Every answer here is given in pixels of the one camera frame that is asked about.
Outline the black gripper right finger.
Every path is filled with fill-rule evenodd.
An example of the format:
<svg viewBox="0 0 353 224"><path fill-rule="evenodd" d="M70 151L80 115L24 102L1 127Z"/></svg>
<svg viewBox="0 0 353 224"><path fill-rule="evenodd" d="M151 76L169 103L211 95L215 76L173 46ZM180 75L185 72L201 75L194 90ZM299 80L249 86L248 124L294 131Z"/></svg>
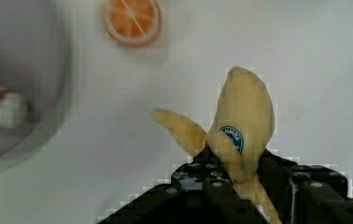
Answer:
<svg viewBox="0 0 353 224"><path fill-rule="evenodd" d="M260 181L284 224L353 224L347 178L321 165L301 165L265 150Z"/></svg>

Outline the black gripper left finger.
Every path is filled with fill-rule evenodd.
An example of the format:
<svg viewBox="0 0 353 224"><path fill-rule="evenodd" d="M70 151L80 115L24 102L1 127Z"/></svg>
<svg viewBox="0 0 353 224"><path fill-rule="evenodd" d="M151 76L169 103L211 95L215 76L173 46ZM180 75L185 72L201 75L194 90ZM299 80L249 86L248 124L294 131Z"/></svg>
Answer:
<svg viewBox="0 0 353 224"><path fill-rule="evenodd" d="M205 147L159 184L98 224L268 224L252 201L240 198L219 159Z"/></svg>

